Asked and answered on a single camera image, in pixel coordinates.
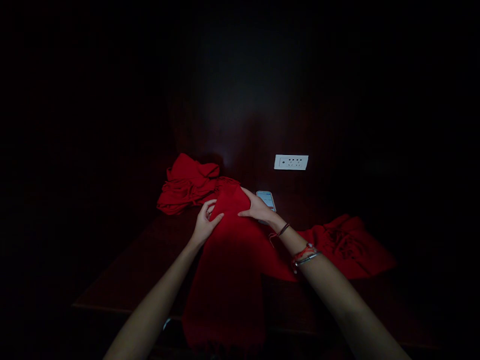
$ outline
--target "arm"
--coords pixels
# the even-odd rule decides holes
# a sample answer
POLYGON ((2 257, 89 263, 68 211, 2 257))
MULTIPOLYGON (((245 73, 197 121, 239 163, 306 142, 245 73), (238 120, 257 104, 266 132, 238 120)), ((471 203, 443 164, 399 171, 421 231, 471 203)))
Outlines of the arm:
POLYGON ((185 279, 199 249, 212 233, 224 214, 210 222, 210 214, 217 200, 203 204, 198 214, 195 230, 175 262, 150 290, 130 315, 110 345, 104 360, 146 359, 167 320, 180 285, 185 279))
MULTIPOLYGON (((250 216, 267 222, 278 233, 287 223, 247 189, 250 216)), ((305 249, 307 242, 289 226, 280 236, 292 256, 305 249)), ((323 255, 302 264, 300 270, 335 318, 357 359, 410 359, 345 276, 323 255)))

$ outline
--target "hand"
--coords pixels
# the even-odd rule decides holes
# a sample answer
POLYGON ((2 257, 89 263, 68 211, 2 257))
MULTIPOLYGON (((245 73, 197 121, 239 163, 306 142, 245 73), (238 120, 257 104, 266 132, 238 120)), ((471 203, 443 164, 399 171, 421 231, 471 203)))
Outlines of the hand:
POLYGON ((240 211, 238 213, 238 216, 251 217, 267 223, 272 222, 277 217, 279 218, 279 216, 274 211, 272 211, 272 209, 269 208, 261 198, 259 198, 257 195, 254 195, 252 192, 250 192, 244 187, 242 187, 241 189, 250 199, 250 209, 240 211))
POLYGON ((215 205, 212 204, 215 204, 216 202, 217 199, 209 200, 201 207, 200 213, 196 217, 195 230, 193 231, 193 235, 190 239, 190 242, 193 244, 202 246, 205 241, 207 241, 215 227, 219 224, 220 220, 222 220, 224 217, 224 213, 222 212, 221 214, 217 215, 215 219, 210 221, 210 215, 215 208, 215 205))

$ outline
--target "red fabric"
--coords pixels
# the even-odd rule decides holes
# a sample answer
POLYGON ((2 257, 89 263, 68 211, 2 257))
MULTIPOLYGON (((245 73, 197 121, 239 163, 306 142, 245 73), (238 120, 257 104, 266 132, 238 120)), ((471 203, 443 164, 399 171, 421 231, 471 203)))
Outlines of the red fabric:
MULTIPOLYGON (((270 227, 238 213, 250 208, 239 185, 224 186, 211 218, 224 213, 205 243, 182 317, 189 346, 222 344, 251 350, 265 339, 260 274, 298 281, 290 255, 270 227)), ((349 279, 393 268, 395 259, 364 229, 358 217, 343 215, 324 226, 299 231, 349 279)))
POLYGON ((180 214, 185 208, 215 199, 223 185, 239 184, 221 176, 217 164, 200 164, 181 153, 166 170, 167 181, 162 187, 156 207, 167 215, 180 214))

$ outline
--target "electrical outlet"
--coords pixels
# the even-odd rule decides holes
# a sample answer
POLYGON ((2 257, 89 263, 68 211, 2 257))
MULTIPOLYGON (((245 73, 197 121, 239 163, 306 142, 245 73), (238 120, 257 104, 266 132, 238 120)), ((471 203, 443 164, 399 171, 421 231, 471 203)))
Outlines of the electrical outlet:
POLYGON ((275 155, 275 170, 306 170, 308 155, 275 155))

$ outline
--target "left hand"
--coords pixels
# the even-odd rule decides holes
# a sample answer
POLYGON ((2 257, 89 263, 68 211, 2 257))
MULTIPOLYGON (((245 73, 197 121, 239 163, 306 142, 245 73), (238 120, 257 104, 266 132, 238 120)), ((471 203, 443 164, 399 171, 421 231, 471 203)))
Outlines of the left hand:
POLYGON ((210 221, 210 215, 215 208, 215 205, 212 204, 215 204, 216 202, 217 199, 205 202, 201 207, 200 213, 196 217, 195 230, 193 231, 193 235, 190 239, 190 241, 195 245, 203 245, 215 227, 219 224, 220 220, 222 220, 224 217, 224 213, 222 212, 221 214, 217 215, 215 219, 210 221))

